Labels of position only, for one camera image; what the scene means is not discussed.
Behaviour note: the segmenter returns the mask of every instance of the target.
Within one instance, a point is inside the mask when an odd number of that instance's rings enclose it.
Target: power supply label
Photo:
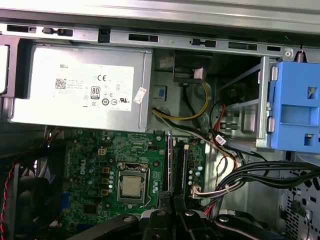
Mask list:
[[[97,110],[131,111],[134,67],[60,64],[53,97]]]

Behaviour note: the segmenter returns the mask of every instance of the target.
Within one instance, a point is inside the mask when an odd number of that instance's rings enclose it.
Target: power supply unit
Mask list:
[[[150,49],[33,45],[28,96],[9,121],[145,132],[151,68]]]

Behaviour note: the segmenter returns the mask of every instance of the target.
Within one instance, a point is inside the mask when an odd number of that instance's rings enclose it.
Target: green motherboard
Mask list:
[[[157,193],[167,187],[164,134],[74,129],[71,139],[61,202],[64,238],[118,214],[140,217],[157,207]],[[203,185],[206,146],[191,137],[174,139],[176,146],[188,145],[185,199],[193,207],[199,200],[190,198],[190,187]]]

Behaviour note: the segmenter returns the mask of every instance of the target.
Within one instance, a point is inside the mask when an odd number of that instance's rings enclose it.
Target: blue drive bay bracket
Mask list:
[[[274,132],[273,149],[320,153],[320,64],[284,61],[269,85]]]

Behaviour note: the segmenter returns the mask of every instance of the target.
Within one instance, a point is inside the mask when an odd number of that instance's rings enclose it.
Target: cpu socket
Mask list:
[[[149,181],[148,165],[136,163],[118,164],[117,201],[128,204],[144,204]]]

